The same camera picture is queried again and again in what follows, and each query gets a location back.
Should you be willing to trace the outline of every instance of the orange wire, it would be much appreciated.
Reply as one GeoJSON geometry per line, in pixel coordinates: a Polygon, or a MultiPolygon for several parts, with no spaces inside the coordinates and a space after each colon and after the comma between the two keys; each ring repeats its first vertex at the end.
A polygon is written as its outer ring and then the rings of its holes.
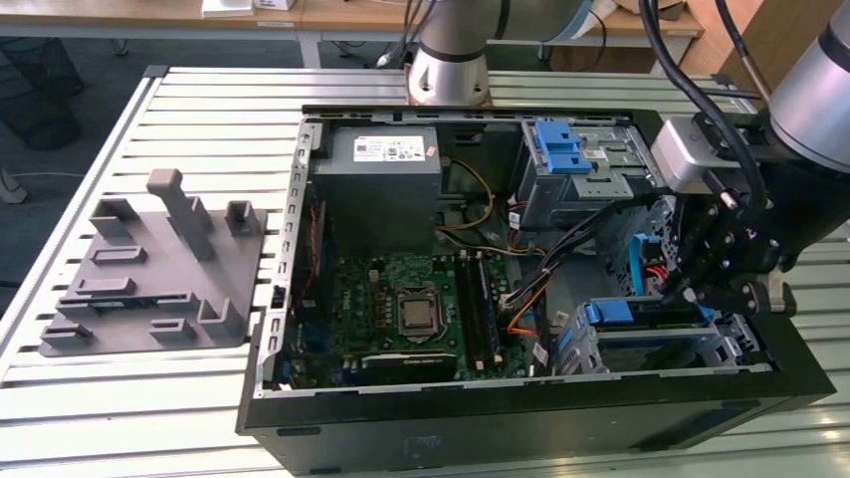
{"type": "Polygon", "coordinates": [[[514,320],[510,321],[510,324],[507,325],[507,332],[510,334],[523,334],[523,333],[530,333],[531,332],[527,329],[514,329],[514,328],[517,327],[517,323],[519,322],[519,319],[522,318],[522,315],[526,313],[529,308],[534,305],[537,300],[541,298],[541,295],[543,294],[543,291],[546,290],[546,288],[549,287],[549,284],[551,282],[553,282],[551,279],[549,281],[546,281],[546,284],[543,284],[543,287],[541,287],[538,289],[538,291],[531,296],[531,299],[529,299],[529,302],[526,302],[526,305],[522,307],[522,309],[519,309],[519,312],[514,316],[514,320]]]}

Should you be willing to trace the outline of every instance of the black wastebasket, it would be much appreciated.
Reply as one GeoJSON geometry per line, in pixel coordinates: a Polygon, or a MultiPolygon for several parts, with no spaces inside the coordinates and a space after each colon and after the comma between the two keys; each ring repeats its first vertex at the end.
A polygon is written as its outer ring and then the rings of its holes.
{"type": "Polygon", "coordinates": [[[0,121],[32,149],[55,149],[80,135],[66,100],[35,88],[0,55],[0,121]]]}
{"type": "Polygon", "coordinates": [[[83,90],[83,81],[59,38],[0,37],[0,54],[30,83],[64,99],[83,90]]]}

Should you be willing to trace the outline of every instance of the yellow wire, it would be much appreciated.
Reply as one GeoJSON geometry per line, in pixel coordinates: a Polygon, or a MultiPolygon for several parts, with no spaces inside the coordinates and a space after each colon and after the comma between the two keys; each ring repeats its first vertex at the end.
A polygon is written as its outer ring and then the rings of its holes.
{"type": "Polygon", "coordinates": [[[466,169],[469,171],[469,173],[475,177],[475,179],[478,180],[478,182],[481,183],[481,185],[483,186],[485,190],[487,191],[487,208],[483,211],[483,216],[481,216],[481,219],[478,219],[477,221],[473,221],[467,224],[457,224],[457,225],[451,225],[451,226],[437,226],[437,230],[439,231],[461,231],[463,229],[471,229],[473,227],[478,226],[481,223],[483,223],[489,218],[490,218],[490,214],[493,214],[493,209],[495,208],[495,203],[493,201],[493,191],[490,190],[490,186],[487,185],[487,181],[483,180],[483,177],[481,177],[481,174],[478,174],[478,172],[475,172],[475,170],[471,168],[471,166],[469,164],[466,164],[463,161],[461,161],[459,159],[453,159],[451,162],[458,163],[463,169],[466,169]]]}

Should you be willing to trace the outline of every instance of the white desk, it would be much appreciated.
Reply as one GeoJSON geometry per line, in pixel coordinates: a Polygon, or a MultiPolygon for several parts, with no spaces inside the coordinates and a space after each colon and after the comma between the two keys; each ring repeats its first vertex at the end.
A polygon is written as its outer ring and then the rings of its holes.
{"type": "MultiPolygon", "coordinates": [[[[280,209],[300,108],[399,105],[398,72],[174,68],[144,79],[80,185],[24,286],[0,321],[3,478],[82,476],[280,478],[278,462],[234,433],[248,345],[214,351],[43,358],[39,335],[84,257],[98,199],[126,197],[162,210],[144,182],[156,167],[183,171],[183,187],[208,209],[230,199],[280,209]]],[[[498,106],[695,111],[666,80],[645,75],[493,73],[498,106]]],[[[709,79],[701,79],[710,86],[709,79]]],[[[741,104],[725,101],[729,112],[741,104]]],[[[283,215],[272,212],[268,229],[283,215]]],[[[758,419],[679,452],[482,465],[411,476],[681,477],[848,476],[850,441],[850,244],[836,234],[801,258],[794,323],[838,393],[816,406],[758,419]]],[[[267,233],[264,252],[278,238],[267,233]]],[[[263,259],[258,278],[276,260],[263,259]]],[[[270,300],[258,285],[254,304],[270,300]]]]}

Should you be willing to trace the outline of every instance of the white cable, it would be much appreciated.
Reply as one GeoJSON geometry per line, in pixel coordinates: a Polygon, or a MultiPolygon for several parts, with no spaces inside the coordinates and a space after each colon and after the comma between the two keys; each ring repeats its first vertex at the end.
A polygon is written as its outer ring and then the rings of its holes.
{"type": "Polygon", "coordinates": [[[461,244],[446,233],[443,233],[442,231],[437,231],[437,232],[442,235],[442,237],[445,237],[451,242],[451,244],[454,244],[461,249],[474,249],[474,250],[481,250],[481,251],[498,252],[499,254],[505,254],[506,256],[517,256],[517,257],[525,257],[526,256],[526,254],[521,254],[518,252],[506,251],[505,249],[499,249],[498,247],[469,246],[466,244],[461,244]]]}
{"type": "Polygon", "coordinates": [[[76,174],[74,172],[22,172],[20,174],[10,174],[12,177],[23,176],[70,176],[70,177],[86,177],[86,174],[76,174]]]}

